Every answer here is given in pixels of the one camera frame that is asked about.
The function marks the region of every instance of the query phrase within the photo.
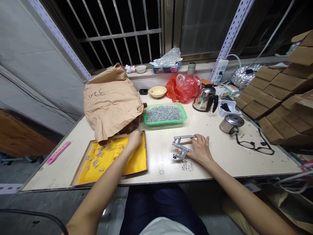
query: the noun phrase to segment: white tabletop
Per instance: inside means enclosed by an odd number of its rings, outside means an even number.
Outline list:
[[[148,105],[172,102],[167,97],[155,99],[150,95],[143,95],[141,99]],[[172,157],[176,152],[172,145],[173,137],[195,133],[210,136],[209,145],[214,160],[233,177],[301,172],[300,167],[275,145],[271,145],[275,151],[274,155],[262,154],[238,145],[235,136],[219,129],[223,118],[219,116],[218,110],[215,113],[198,112],[192,108],[191,102],[183,106],[188,118],[179,125],[149,127],[142,118],[139,129],[146,131],[148,171],[122,177],[121,185],[211,179],[210,174],[197,162],[191,159],[182,162]],[[238,137],[239,141],[255,142],[256,147],[261,147],[260,142],[263,142],[258,129],[248,120],[245,120],[245,124],[239,129]],[[71,188],[84,152],[89,142],[94,139],[94,131],[86,117],[83,117],[60,143],[60,147],[67,141],[70,141],[71,145],[53,164],[43,164],[22,191]],[[185,146],[192,149],[191,143]]]

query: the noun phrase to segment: eyeglasses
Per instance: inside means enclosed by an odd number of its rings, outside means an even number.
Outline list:
[[[261,145],[263,146],[267,146],[268,148],[264,148],[264,147],[255,147],[255,143],[254,142],[247,142],[247,141],[241,141],[239,142],[238,140],[238,135],[236,134],[236,140],[237,140],[237,144],[248,148],[248,149],[252,149],[254,151],[258,151],[260,153],[264,153],[264,154],[268,154],[268,155],[273,155],[275,153],[275,151],[270,147],[270,145],[266,142],[266,140],[264,139],[264,137],[261,135],[261,130],[260,128],[258,128],[260,136],[262,137],[262,139],[264,140],[264,142],[261,142]]]

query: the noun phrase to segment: person's left hand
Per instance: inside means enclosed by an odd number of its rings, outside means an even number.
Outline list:
[[[138,145],[141,143],[142,141],[142,131],[140,130],[134,130],[128,138],[128,142],[127,142],[127,147],[129,147],[130,149],[132,149],[132,151],[134,151]]]

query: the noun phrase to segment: green plastic tray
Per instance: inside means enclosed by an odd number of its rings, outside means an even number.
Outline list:
[[[168,105],[176,105],[177,107],[179,107],[180,109],[180,113],[182,115],[181,119],[177,119],[177,120],[168,120],[168,121],[159,121],[159,122],[148,122],[147,121],[147,111],[151,108],[157,107],[157,106],[168,106]],[[179,124],[182,123],[183,121],[185,121],[187,119],[187,114],[186,111],[184,109],[184,107],[182,106],[181,103],[179,102],[175,102],[175,103],[166,103],[166,104],[154,104],[154,105],[148,105],[147,106],[147,110],[144,113],[144,122],[145,124],[149,125],[149,126],[163,126],[163,125],[173,125],[173,124]]]

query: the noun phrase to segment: wooden cabinet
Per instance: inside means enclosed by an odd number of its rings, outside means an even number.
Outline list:
[[[32,157],[49,154],[54,147],[53,142],[0,109],[0,152],[16,158]]]

